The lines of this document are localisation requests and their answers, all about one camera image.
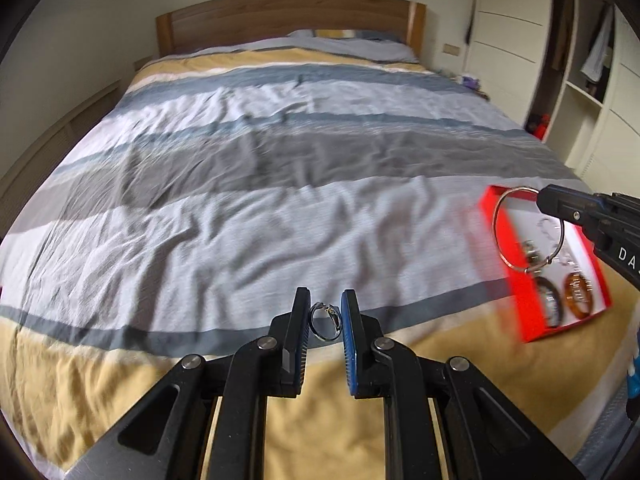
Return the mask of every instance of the yellow stripe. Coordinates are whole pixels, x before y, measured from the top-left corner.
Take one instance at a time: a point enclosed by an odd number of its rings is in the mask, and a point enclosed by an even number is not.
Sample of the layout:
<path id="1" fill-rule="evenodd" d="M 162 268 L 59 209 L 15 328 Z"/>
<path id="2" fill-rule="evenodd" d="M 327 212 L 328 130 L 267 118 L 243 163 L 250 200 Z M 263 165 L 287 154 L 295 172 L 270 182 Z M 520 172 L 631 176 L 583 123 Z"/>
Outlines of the yellow stripe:
<path id="1" fill-rule="evenodd" d="M 549 432 L 594 389 L 631 319 L 636 295 L 605 270 L 615 307 L 562 335 L 521 343 L 507 298 L 454 314 L 451 322 L 437 319 L 392 336 L 414 338 L 421 330 L 423 336 L 410 344 L 418 355 L 469 357 Z M 299 398 L 269 401 L 268 479 L 383 478 L 382 402 L 351 399 L 341 352 L 331 350 L 310 360 Z M 7 320 L 0 320 L 0 358 L 2 409 L 25 440 L 63 470 L 175 362 L 141 352 L 74 348 Z"/>
<path id="2" fill-rule="evenodd" d="M 236 68 L 259 67 L 269 63 L 332 63 L 371 66 L 384 69 L 402 69 L 411 72 L 427 72 L 417 63 L 389 63 L 380 64 L 367 59 L 338 56 L 327 52 L 305 50 L 303 48 L 288 48 L 279 50 L 263 50 L 208 54 L 206 56 L 189 57 L 185 59 L 165 59 L 143 68 L 133 78 L 132 86 L 146 78 L 158 74 L 203 74 L 212 70 L 223 73 Z"/>

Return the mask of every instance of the screw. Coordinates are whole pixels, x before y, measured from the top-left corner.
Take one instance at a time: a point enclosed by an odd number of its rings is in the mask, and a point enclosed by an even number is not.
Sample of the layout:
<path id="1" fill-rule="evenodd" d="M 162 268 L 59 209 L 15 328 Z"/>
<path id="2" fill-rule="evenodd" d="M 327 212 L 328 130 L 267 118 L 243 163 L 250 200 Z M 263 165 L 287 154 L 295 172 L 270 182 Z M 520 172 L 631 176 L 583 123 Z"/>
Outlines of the screw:
<path id="1" fill-rule="evenodd" d="M 272 348 L 276 348 L 277 345 L 278 340 L 270 335 L 258 339 L 258 348 L 260 350 L 271 350 Z"/>
<path id="2" fill-rule="evenodd" d="M 394 340 L 389 339 L 388 337 L 379 337 L 373 342 L 373 345 L 378 350 L 391 350 L 395 344 Z"/>
<path id="3" fill-rule="evenodd" d="M 451 361 L 449 361 L 449 366 L 457 372 L 464 372 L 465 370 L 469 370 L 469 361 L 463 357 L 453 357 Z"/>
<path id="4" fill-rule="evenodd" d="M 185 370 L 193 370 L 200 366 L 202 362 L 202 357 L 196 354 L 189 354 L 182 358 L 182 368 Z"/>

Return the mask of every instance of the bedsheet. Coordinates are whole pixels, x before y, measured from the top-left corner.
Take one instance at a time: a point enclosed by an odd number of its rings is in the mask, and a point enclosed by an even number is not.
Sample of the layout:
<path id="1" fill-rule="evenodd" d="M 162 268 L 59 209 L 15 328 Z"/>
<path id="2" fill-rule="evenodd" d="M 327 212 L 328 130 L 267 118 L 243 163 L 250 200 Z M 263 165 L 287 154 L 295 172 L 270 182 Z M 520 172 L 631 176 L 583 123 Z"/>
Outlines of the bedsheet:
<path id="1" fill-rule="evenodd" d="M 418 354 L 468 356 L 567 455 L 587 439 L 636 314 L 519 343 L 477 208 L 489 184 L 584 184 L 406 50 L 315 40 L 149 64 L 0 245 L 0 406 L 48 478 L 181 356 L 264 334 L 297 286 L 333 304 L 354 288 Z M 270 400 L 266 477 L 383 478 L 382 427 L 382 402 L 348 397 L 341 344 L 311 341 L 302 396 Z"/>

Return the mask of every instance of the open closet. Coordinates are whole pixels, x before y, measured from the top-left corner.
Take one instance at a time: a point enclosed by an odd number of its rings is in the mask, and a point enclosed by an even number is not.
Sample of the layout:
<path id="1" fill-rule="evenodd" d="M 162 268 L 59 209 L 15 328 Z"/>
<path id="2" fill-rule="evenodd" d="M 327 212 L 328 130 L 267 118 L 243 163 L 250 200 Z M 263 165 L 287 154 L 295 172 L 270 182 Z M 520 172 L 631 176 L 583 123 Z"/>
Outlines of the open closet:
<path id="1" fill-rule="evenodd" d="M 529 121 L 548 121 L 544 142 L 578 170 L 598 124 L 615 49 L 612 0 L 552 0 L 545 62 Z"/>

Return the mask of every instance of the wall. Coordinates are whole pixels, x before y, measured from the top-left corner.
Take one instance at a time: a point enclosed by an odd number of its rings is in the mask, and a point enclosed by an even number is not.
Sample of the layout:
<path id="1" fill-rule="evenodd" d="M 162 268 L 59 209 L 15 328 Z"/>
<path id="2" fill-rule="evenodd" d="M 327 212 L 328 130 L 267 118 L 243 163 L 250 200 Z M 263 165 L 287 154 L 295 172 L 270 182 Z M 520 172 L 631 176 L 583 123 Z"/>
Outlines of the wall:
<path id="1" fill-rule="evenodd" d="M 42 0 L 0 65 L 0 177 L 66 112 L 157 52 L 156 16 L 202 1 Z M 458 72 L 473 0 L 416 1 L 428 6 L 423 63 Z"/>

